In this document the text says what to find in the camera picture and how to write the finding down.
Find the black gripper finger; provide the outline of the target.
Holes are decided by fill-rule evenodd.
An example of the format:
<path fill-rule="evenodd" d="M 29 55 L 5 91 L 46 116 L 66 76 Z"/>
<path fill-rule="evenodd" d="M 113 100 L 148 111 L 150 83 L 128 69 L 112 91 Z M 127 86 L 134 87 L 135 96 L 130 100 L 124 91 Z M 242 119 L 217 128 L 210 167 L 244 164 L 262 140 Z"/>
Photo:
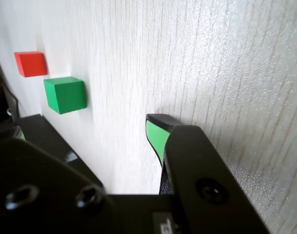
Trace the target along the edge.
<path fill-rule="evenodd" d="M 266 234 L 268 229 L 203 130 L 166 114 L 147 114 L 147 139 L 167 172 L 185 232 Z"/>
<path fill-rule="evenodd" d="M 16 136 L 0 133 L 0 234 L 112 234 L 102 189 Z"/>

